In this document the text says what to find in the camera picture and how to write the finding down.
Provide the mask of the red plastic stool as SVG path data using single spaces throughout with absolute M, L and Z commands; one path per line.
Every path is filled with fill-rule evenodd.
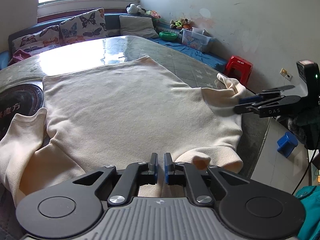
M 242 85 L 247 86 L 253 64 L 242 57 L 232 55 L 228 60 L 224 74 L 237 79 Z

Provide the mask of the blue corner sofa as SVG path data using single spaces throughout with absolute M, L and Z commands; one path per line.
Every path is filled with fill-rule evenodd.
M 9 35 L 9 49 L 1 52 L 1 69 L 33 55 L 61 46 L 116 36 L 138 36 L 184 53 L 220 72 L 226 60 L 211 53 L 215 42 L 204 29 L 190 27 L 189 19 L 181 19 L 182 29 L 174 23 L 161 23 L 150 15 L 105 13 L 92 10 L 73 17 L 38 23 Z

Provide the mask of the black round induction cooktop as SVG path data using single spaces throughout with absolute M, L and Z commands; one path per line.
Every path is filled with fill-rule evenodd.
M 1 92 L 1 139 L 15 114 L 32 116 L 43 106 L 43 90 L 35 84 L 21 84 Z

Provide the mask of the colourful small toy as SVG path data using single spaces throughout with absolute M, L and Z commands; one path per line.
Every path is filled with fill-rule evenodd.
M 148 10 L 148 11 L 146 11 L 146 14 L 149 15 L 149 16 L 152 16 L 155 19 L 160 19 L 161 18 L 160 14 L 158 12 L 154 11 L 154 10 Z

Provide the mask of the plush toys pile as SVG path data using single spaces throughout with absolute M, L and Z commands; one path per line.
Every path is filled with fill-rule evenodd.
M 179 20 L 171 20 L 170 21 L 170 29 L 177 29 L 177 30 L 182 30 L 182 29 L 187 29 L 191 30 L 191 20 L 187 18 L 180 18 Z

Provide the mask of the black white plush toy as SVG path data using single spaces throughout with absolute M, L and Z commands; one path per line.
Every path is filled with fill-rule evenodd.
M 131 15 L 146 15 L 146 10 L 141 5 L 135 5 L 133 3 L 126 6 L 126 11 Z

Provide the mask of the clear plastic storage box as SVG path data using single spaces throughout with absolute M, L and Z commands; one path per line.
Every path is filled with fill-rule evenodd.
M 182 30 L 181 43 L 202 53 L 209 52 L 215 40 L 216 38 L 214 37 L 202 35 L 187 29 Z

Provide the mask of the teal jacket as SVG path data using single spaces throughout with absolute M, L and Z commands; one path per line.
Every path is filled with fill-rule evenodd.
M 306 218 L 298 239 L 319 240 L 320 232 L 320 190 L 319 186 L 305 186 L 295 195 L 303 204 Z

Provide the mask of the grey plain cushion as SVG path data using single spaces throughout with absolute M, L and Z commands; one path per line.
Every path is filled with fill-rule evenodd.
M 122 36 L 138 36 L 143 38 L 159 38 L 152 18 L 142 16 L 120 15 L 120 34 Z

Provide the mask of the blue plastic stool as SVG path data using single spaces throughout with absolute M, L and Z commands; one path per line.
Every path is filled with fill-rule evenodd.
M 298 140 L 291 132 L 285 132 L 285 134 L 277 141 L 277 145 L 277 151 L 287 158 L 298 146 Z

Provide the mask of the butterfly cushion right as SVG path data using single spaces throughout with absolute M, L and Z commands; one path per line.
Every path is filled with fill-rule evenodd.
M 104 8 L 73 16 L 60 23 L 64 44 L 74 44 L 107 37 Z

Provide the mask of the cream sweatshirt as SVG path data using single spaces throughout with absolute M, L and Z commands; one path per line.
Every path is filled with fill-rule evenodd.
M 148 161 L 153 152 L 200 170 L 239 172 L 241 116 L 233 107 L 246 89 L 222 74 L 217 80 L 221 89 L 192 88 L 148 56 L 46 76 L 44 107 L 15 114 L 1 140 L 1 183 L 18 204 L 104 165 Z

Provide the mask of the butterfly cushion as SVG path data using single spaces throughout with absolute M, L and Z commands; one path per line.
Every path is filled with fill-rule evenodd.
M 21 49 L 30 55 L 40 53 L 44 48 L 53 49 L 60 46 L 59 25 L 52 25 L 33 34 L 23 35 L 11 42 L 12 54 Z
M 64 44 L 74 44 L 107 37 L 104 8 L 73 16 L 60 23 Z

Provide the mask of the magenta cloth on sofa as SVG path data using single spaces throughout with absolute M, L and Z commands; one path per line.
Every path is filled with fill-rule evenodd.
M 8 66 L 23 61 L 25 59 L 30 58 L 31 55 L 28 52 L 23 51 L 22 49 L 18 49 L 12 55 L 11 60 L 8 63 Z

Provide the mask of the green plastic bowl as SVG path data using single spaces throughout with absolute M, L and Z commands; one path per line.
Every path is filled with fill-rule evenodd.
M 176 33 L 171 33 L 168 31 L 161 31 L 159 33 L 159 37 L 165 41 L 175 41 L 178 38 L 178 35 Z

